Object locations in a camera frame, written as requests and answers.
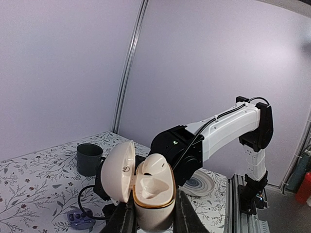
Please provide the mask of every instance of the gray floor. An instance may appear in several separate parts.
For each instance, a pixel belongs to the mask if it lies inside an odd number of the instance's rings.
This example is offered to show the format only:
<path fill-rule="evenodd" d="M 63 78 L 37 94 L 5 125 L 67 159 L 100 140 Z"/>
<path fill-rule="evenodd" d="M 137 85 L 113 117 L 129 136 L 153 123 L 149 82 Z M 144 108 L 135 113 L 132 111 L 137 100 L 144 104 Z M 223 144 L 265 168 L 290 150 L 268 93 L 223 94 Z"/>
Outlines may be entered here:
<path fill-rule="evenodd" d="M 270 233 L 311 233 L 311 207 L 298 203 L 294 194 L 283 196 L 271 187 L 266 191 L 269 208 L 258 210 L 258 216 L 268 221 Z"/>

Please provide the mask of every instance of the logo on lid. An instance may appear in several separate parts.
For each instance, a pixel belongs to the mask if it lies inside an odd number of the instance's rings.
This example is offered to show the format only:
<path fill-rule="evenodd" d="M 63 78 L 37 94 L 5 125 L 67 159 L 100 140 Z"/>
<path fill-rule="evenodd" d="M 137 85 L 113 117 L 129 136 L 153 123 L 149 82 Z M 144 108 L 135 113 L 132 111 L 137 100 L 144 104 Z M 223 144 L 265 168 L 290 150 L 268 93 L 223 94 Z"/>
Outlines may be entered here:
<path fill-rule="evenodd" d="M 123 172 L 128 172 L 130 170 L 130 167 L 129 166 L 124 166 L 123 168 L 122 168 L 122 171 Z"/>

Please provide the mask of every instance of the black cable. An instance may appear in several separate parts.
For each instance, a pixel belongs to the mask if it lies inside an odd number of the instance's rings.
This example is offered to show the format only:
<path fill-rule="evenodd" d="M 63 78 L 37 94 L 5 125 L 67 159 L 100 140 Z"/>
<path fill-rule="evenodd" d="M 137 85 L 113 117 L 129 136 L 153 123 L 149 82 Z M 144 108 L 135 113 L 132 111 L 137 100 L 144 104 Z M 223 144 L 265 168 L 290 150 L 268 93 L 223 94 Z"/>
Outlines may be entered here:
<path fill-rule="evenodd" d="M 237 107 L 237 108 L 231 109 L 231 110 L 229 110 L 229 111 L 227 111 L 227 112 L 224 112 L 224 113 L 220 114 L 220 115 L 218 116 L 218 118 L 221 118 L 221 117 L 223 117 L 223 116 L 225 116 L 225 115 L 228 115 L 228 114 L 230 114 L 230 113 L 233 113 L 233 112 L 235 112 L 235 111 L 237 111 L 237 110 L 243 108 L 244 106 L 245 106 L 245 103 L 242 104 L 242 105 L 240 105 L 240 106 Z M 194 143 L 195 140 L 198 138 L 198 136 L 203 132 L 203 130 L 206 129 L 206 127 L 207 127 L 208 125 L 210 125 L 211 123 L 213 123 L 214 121 L 216 121 L 215 118 L 209 120 L 207 123 L 205 123 L 205 124 L 199 129 L 199 131 L 195 134 L 194 138 L 193 138 L 193 139 L 191 140 L 191 142 L 188 144 L 188 146 L 187 146 L 186 149 L 183 151 L 183 153 L 181 154 L 181 156 L 177 159 L 176 163 L 175 163 L 174 166 L 173 166 L 173 170 L 176 169 L 176 167 L 178 166 L 178 164 L 180 163 L 180 161 L 182 161 L 182 159 L 184 158 L 184 156 L 186 155 L 186 153 L 188 152 L 188 150 L 192 147 L 193 143 Z"/>
<path fill-rule="evenodd" d="M 269 102 L 268 102 L 268 100 L 266 100 L 266 99 L 263 98 L 263 97 L 253 97 L 253 98 L 251 98 L 248 102 L 250 103 L 250 102 L 253 101 L 253 100 L 263 100 L 263 101 L 265 101 L 268 105 L 270 105 Z"/>
<path fill-rule="evenodd" d="M 81 195 L 82 193 L 88 189 L 88 188 L 93 188 L 95 187 L 95 185 L 89 185 L 89 186 L 85 186 L 83 189 L 81 189 L 81 191 L 79 192 L 79 195 L 78 195 L 78 205 L 79 205 L 79 208 L 80 210 L 82 211 L 82 213 L 84 213 L 86 216 L 88 216 L 89 218 L 91 219 L 95 219 L 95 220 L 106 220 L 108 219 L 108 217 L 96 217 L 96 216 L 92 216 L 92 215 L 89 215 L 85 209 L 82 207 L 82 204 L 81 204 Z"/>
<path fill-rule="evenodd" d="M 266 202 L 268 201 L 268 199 L 267 199 L 267 193 L 266 193 L 266 188 L 263 188 L 263 191 L 264 191 L 264 197 L 265 197 L 265 199 L 266 199 Z"/>

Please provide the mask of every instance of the open lid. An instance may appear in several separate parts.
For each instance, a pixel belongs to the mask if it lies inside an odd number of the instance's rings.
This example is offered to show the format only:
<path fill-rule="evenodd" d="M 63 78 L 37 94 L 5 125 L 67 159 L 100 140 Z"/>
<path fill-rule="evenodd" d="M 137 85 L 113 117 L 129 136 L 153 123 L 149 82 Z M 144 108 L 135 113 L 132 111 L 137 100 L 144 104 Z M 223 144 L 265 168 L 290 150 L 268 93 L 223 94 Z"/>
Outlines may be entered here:
<path fill-rule="evenodd" d="M 114 200 L 127 202 L 131 194 L 131 179 L 135 171 L 133 141 L 116 145 L 105 159 L 101 170 L 104 191 Z"/>

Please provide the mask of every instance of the purple game controller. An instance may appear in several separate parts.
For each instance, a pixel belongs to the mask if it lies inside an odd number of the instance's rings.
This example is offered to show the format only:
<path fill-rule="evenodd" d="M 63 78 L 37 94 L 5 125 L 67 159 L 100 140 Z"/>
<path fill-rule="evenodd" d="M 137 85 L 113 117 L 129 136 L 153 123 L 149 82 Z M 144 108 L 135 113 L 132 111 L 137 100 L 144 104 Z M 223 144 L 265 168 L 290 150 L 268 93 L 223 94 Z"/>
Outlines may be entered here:
<path fill-rule="evenodd" d="M 85 208 L 85 211 L 93 216 L 93 212 L 90 209 Z M 86 216 L 80 209 L 75 209 L 67 212 L 67 218 L 70 225 L 75 230 L 85 230 L 92 228 L 95 225 L 95 220 Z"/>

